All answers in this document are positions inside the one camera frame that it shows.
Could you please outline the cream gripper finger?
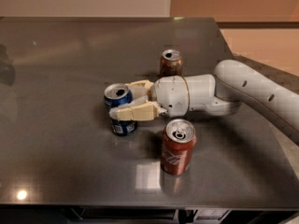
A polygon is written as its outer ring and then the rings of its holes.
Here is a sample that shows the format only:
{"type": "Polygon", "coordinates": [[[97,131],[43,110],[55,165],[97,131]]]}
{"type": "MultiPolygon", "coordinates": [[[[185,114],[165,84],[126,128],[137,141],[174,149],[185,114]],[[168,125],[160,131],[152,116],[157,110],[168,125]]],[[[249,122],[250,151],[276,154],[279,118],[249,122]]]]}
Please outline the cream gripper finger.
{"type": "Polygon", "coordinates": [[[141,98],[143,96],[150,97],[150,89],[153,83],[149,80],[138,80],[131,83],[126,83],[126,86],[131,91],[133,98],[141,98]]]}
{"type": "Polygon", "coordinates": [[[113,107],[109,111],[109,116],[118,121],[150,121],[165,114],[167,110],[157,102],[150,101],[147,96],[134,99],[129,104],[113,107]]]}

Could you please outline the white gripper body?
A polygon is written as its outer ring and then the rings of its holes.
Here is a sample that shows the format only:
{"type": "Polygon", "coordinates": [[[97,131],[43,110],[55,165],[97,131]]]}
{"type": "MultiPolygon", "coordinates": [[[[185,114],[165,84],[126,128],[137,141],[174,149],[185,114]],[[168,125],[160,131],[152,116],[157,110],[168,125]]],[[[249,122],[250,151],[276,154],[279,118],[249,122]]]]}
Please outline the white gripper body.
{"type": "Polygon", "coordinates": [[[153,84],[150,91],[151,99],[164,108],[169,117],[182,117],[187,113],[189,94],[183,77],[162,77],[153,84]]]}

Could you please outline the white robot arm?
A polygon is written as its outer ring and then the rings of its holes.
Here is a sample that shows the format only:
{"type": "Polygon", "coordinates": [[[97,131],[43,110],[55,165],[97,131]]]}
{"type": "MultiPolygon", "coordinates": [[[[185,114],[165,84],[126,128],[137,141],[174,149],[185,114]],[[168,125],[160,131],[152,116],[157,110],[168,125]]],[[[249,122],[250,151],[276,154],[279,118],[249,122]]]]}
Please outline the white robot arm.
{"type": "Polygon", "coordinates": [[[148,121],[189,112],[226,116],[246,104],[299,145],[299,95],[239,61],[219,62],[212,75],[140,80],[128,88],[133,101],[112,108],[113,119],[148,121]]]}

